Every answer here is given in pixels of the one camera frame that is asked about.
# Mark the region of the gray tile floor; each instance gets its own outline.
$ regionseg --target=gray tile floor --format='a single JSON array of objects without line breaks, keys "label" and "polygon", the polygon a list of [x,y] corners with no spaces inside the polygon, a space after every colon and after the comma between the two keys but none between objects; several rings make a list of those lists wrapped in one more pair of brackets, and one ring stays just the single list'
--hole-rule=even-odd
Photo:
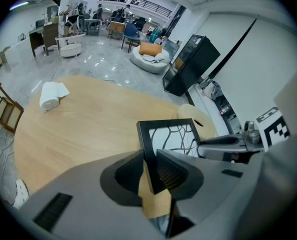
[{"label": "gray tile floor", "polygon": [[[49,56],[43,53],[37,55],[28,63],[4,65],[0,68],[0,83],[5,91],[21,106],[26,107],[30,97],[42,88],[43,83],[53,79],[82,75],[93,77],[83,66],[88,67],[99,79],[112,79],[119,85],[150,94],[159,99],[177,105],[188,103],[185,96],[177,97],[165,92],[162,84],[163,73],[160,75],[146,72],[130,61],[128,45],[121,49],[122,41],[108,39],[105,30],[102,36],[84,36],[82,38],[82,53],[77,59],[59,58],[56,50]],[[14,136],[0,126],[0,194],[11,204],[15,200],[17,169],[13,151]]]}]

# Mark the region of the light wood tabletop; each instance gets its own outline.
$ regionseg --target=light wood tabletop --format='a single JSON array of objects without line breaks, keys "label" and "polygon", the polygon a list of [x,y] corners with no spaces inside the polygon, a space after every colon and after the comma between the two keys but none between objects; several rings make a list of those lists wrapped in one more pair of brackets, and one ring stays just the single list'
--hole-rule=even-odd
[{"label": "light wood tabletop", "polygon": [[[64,83],[70,94],[44,112],[38,92],[24,109],[15,132],[18,176],[31,193],[74,166],[139,150],[136,123],[172,119],[178,111],[175,104],[107,81],[67,76],[56,82]],[[153,195],[145,172],[139,196],[148,218],[169,213],[170,193]]]}]

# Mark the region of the blue chair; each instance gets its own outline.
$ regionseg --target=blue chair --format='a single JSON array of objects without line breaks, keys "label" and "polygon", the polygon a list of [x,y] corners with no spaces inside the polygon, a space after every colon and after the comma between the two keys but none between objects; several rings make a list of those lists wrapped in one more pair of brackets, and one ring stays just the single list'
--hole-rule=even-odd
[{"label": "blue chair", "polygon": [[140,38],[137,36],[137,32],[138,32],[138,29],[133,23],[130,23],[130,22],[126,23],[126,26],[125,26],[125,29],[124,29],[124,34],[123,34],[124,38],[123,38],[121,49],[123,49],[125,38],[127,38],[129,40],[127,53],[130,52],[133,41],[137,41],[138,45],[140,45]]}]

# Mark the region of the white pillow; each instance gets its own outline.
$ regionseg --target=white pillow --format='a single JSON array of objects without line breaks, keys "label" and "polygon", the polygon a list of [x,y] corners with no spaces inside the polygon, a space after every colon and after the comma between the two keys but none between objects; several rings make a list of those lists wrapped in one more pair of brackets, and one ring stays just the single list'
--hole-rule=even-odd
[{"label": "white pillow", "polygon": [[159,61],[165,60],[165,57],[162,53],[158,53],[154,59],[159,62]]}]

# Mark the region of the railing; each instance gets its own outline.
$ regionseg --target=railing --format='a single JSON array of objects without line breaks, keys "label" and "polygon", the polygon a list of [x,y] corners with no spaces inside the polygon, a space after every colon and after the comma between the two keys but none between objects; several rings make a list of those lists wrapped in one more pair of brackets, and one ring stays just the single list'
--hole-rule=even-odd
[{"label": "railing", "polygon": [[[98,0],[98,1],[123,2],[123,0]],[[166,17],[168,17],[172,12],[171,10],[166,9],[163,6],[160,6],[160,5],[156,4],[156,3],[149,2],[149,1],[146,1],[146,0],[124,0],[123,3],[130,4],[131,10],[132,10],[132,5],[135,5],[135,6],[143,7],[145,9],[147,9],[147,10],[152,11],[152,12],[159,13],[159,14],[161,14],[163,16],[166,16]]]}]

